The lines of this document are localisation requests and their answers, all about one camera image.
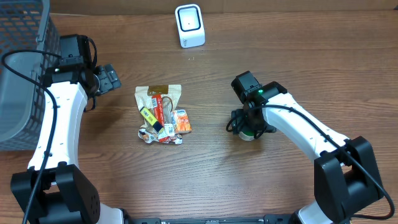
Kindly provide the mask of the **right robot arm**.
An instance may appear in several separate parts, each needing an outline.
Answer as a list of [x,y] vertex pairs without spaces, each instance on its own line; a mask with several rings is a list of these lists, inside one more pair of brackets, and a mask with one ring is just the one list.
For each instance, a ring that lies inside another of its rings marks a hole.
[[243,104],[226,130],[245,141],[280,131],[312,161],[314,197],[291,215],[266,215],[265,223],[349,223],[359,211],[384,198],[373,147],[350,139],[317,120],[277,82],[263,85],[246,71],[231,87]]

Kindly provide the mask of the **yellow highlighter marker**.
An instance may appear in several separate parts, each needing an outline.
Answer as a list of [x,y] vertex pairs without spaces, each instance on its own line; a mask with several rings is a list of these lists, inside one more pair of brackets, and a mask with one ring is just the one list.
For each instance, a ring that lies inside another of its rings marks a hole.
[[164,131],[164,127],[156,119],[156,117],[145,106],[140,109],[140,114],[144,119],[160,134]]

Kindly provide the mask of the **red snack stick packet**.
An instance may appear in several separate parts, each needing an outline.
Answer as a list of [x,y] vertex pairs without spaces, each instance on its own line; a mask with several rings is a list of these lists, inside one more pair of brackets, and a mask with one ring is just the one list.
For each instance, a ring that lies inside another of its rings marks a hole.
[[162,106],[161,95],[152,96],[152,109],[154,111],[155,118],[163,126],[164,125],[164,110],[163,110],[163,106]]

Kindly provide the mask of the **small orange snack packet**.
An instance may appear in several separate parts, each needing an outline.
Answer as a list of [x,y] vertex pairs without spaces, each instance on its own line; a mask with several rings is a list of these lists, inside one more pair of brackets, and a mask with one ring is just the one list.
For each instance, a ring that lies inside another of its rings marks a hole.
[[172,111],[174,119],[174,128],[177,134],[187,134],[192,131],[188,114],[185,110],[174,110]]

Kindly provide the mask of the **green lid knorr cup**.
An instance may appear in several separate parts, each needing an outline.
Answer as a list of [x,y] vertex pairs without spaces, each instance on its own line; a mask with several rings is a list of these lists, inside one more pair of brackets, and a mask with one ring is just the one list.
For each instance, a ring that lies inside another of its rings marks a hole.
[[255,140],[254,132],[252,132],[252,131],[240,131],[239,132],[239,137],[242,140],[244,140],[244,141],[253,141],[253,140]]

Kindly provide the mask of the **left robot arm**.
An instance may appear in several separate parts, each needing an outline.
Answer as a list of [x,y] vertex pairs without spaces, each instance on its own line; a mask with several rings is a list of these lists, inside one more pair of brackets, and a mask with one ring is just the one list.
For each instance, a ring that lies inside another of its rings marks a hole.
[[11,191],[24,223],[130,223],[121,208],[100,201],[78,167],[80,124],[88,100],[121,87],[112,65],[97,65],[97,49],[85,35],[64,35],[56,64],[37,86],[45,92],[39,141],[27,170],[12,175]]

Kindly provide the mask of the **beige brown snack pouch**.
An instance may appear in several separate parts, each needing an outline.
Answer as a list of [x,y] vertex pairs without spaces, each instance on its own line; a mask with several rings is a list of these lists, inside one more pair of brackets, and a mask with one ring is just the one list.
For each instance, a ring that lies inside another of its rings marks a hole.
[[152,98],[160,95],[164,114],[164,123],[171,124],[172,111],[176,109],[181,94],[181,85],[152,85],[137,86],[134,96],[138,109],[145,106],[151,112],[154,112],[154,103],[152,102]]

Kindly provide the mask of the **silver red crinkled wrapper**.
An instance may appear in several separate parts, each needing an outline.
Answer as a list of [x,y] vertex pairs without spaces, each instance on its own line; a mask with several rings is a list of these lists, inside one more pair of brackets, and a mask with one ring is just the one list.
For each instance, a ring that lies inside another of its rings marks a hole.
[[160,134],[149,124],[143,124],[139,128],[137,135],[148,144],[159,142],[164,144],[180,145],[183,143],[182,135],[175,132],[172,124],[166,124],[165,131]]

